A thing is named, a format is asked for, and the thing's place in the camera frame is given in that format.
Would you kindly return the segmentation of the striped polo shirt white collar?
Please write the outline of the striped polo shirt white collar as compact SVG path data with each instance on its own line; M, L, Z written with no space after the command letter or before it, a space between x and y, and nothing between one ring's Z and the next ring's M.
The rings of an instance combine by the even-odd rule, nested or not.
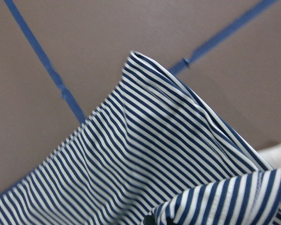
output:
M131 52L104 102L0 196L0 225L281 225L281 168Z

